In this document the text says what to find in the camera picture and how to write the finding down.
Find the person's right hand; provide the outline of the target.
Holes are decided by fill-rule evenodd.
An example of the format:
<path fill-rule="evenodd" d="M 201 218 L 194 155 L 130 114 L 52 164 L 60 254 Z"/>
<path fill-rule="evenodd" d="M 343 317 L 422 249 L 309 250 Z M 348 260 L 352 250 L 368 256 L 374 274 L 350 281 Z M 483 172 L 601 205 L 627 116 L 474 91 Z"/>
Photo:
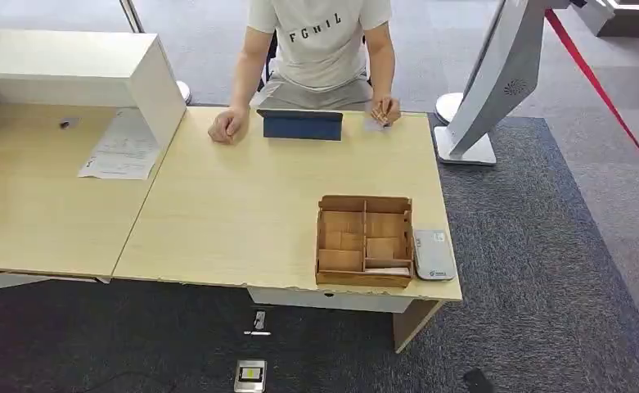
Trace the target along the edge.
<path fill-rule="evenodd" d="M 213 142 L 234 145 L 245 136 L 249 117 L 248 106 L 230 106 L 215 117 L 208 129 L 208 135 Z"/>

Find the person's left hand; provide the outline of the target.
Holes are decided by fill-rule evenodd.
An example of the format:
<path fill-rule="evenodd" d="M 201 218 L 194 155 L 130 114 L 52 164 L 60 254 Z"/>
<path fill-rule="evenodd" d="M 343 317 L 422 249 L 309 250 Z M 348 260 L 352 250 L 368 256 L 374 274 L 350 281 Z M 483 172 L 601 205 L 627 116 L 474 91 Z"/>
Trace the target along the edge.
<path fill-rule="evenodd" d="M 391 96 L 375 97 L 371 103 L 370 114 L 380 126 L 391 126 L 402 115 L 400 102 Z"/>

